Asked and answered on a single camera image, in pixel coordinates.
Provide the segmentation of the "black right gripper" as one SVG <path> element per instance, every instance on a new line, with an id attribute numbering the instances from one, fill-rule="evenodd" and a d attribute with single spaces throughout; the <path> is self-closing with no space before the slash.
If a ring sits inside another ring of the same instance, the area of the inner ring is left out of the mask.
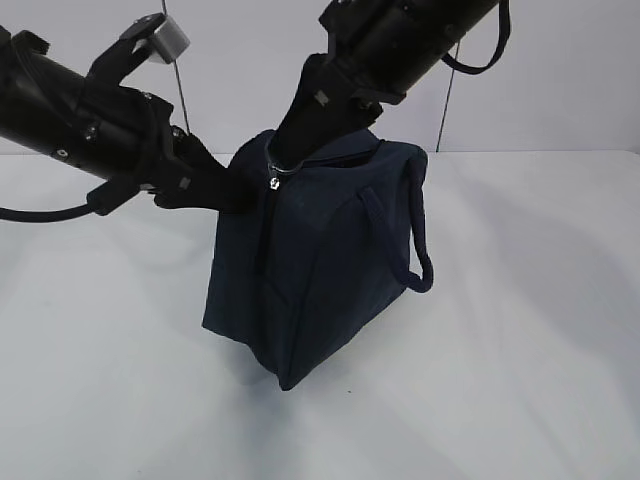
<path id="1" fill-rule="evenodd" d="M 327 52 L 305 61 L 293 101 L 272 137 L 272 161 L 296 170 L 332 141 L 366 129 L 414 81 L 413 1 L 332 1 L 319 17 Z"/>

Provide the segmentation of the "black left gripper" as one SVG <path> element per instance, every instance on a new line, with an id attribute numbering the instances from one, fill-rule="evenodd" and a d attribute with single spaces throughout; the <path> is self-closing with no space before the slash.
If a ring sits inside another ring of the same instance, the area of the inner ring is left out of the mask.
<path id="1" fill-rule="evenodd" d="M 240 214 L 255 206 L 254 182 L 172 126 L 173 111 L 171 103 L 132 88 L 85 93 L 78 104 L 87 122 L 79 168 L 104 180 L 86 196 L 93 213 L 106 216 L 143 191 L 167 210 Z"/>

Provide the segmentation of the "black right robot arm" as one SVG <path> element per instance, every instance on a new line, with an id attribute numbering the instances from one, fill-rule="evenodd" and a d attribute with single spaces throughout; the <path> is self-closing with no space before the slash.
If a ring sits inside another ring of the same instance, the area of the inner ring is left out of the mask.
<path id="1" fill-rule="evenodd" d="M 450 53 L 491 10 L 496 49 L 485 66 Z M 398 105 L 438 62 L 479 75 L 503 55 L 511 34 L 510 4 L 499 0 L 332 1 L 319 18 L 324 53 L 305 61 L 292 104 L 269 141 L 273 168 L 297 171 L 321 147 L 371 127 L 384 105 Z"/>

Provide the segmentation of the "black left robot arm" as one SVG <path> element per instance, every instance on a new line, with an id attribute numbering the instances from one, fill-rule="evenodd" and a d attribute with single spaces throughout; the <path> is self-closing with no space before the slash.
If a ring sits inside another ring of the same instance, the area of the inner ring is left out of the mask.
<path id="1" fill-rule="evenodd" d="M 171 64 L 188 46 L 171 17 L 148 15 L 80 75 L 48 58 L 50 45 L 38 35 L 3 30 L 2 138 L 103 182 L 80 206 L 43 212 L 4 208 L 2 219 L 38 224 L 106 216 L 142 192 L 166 209 L 251 209 L 257 198 L 252 182 L 172 125 L 171 103 L 122 84 L 145 61 Z"/>

